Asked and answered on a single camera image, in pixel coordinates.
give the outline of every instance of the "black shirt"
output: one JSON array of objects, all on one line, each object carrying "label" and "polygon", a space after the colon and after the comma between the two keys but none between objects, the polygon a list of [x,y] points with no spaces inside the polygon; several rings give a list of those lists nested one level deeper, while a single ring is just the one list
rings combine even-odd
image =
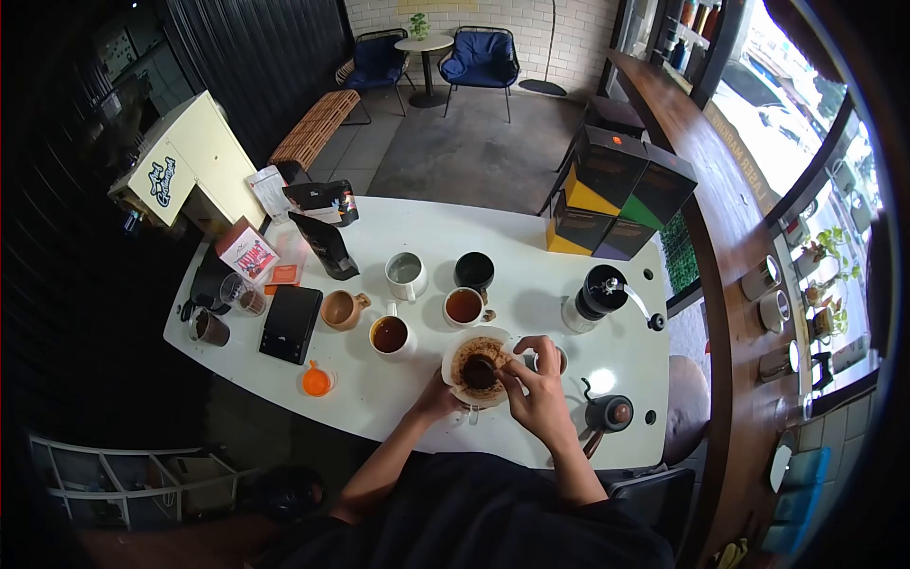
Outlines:
[{"label": "black shirt", "polygon": [[361,524],[311,518],[296,535],[282,569],[673,567],[670,546],[624,500],[567,508],[536,472],[473,452],[409,462]]}]

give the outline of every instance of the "cream coffee machine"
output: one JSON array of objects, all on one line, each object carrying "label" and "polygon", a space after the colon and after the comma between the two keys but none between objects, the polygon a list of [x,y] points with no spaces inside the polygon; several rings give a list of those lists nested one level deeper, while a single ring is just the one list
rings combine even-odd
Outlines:
[{"label": "cream coffee machine", "polygon": [[173,227],[184,214],[208,234],[266,216],[245,181],[256,173],[208,91],[184,101],[146,133],[136,164],[107,195],[136,222]]}]

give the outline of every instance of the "white brick wall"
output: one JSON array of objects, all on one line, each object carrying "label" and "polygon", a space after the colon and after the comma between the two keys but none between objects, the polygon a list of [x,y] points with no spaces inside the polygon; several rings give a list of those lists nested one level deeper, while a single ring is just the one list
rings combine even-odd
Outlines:
[{"label": "white brick wall", "polygon": [[[410,16],[427,15],[430,32],[454,36],[460,25],[504,27],[515,36],[522,79],[543,79],[547,71],[552,5],[535,0],[345,0],[354,36],[403,27]],[[597,90],[605,49],[610,43],[618,0],[556,0],[556,35],[550,61],[550,81],[563,86],[572,97],[583,98]],[[432,54],[434,85],[447,85],[436,62],[448,48]],[[411,56],[408,75],[423,83],[420,55]]]}]

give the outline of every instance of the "floor lamp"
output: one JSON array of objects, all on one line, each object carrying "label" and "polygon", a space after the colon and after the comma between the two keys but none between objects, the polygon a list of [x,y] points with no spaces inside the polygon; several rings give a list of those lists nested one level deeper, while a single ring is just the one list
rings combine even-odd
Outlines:
[{"label": "floor lamp", "polygon": [[550,75],[550,58],[553,55],[553,37],[556,36],[556,0],[552,0],[552,3],[553,26],[550,29],[550,51],[547,52],[547,68],[543,70],[543,81],[540,81],[540,79],[525,79],[524,81],[520,81],[518,85],[522,89],[527,89],[535,93],[565,97],[567,95],[565,89],[556,85],[555,83],[547,81],[547,77]]}]

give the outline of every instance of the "sign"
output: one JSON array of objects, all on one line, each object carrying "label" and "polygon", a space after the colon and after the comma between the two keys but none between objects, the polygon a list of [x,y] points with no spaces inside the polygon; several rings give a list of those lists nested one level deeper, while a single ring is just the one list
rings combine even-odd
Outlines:
[{"label": "sign", "polygon": [[752,193],[755,195],[755,200],[758,202],[762,215],[768,215],[780,198],[768,185],[768,180],[765,179],[762,170],[755,163],[755,158],[740,138],[739,131],[730,124],[721,109],[717,108],[711,100],[704,107],[704,115],[708,117],[711,126],[721,136],[721,140],[723,140],[727,149],[730,150],[730,154],[736,158],[736,164],[739,165],[740,171],[743,172],[743,178],[748,182],[749,187],[752,188]]}]

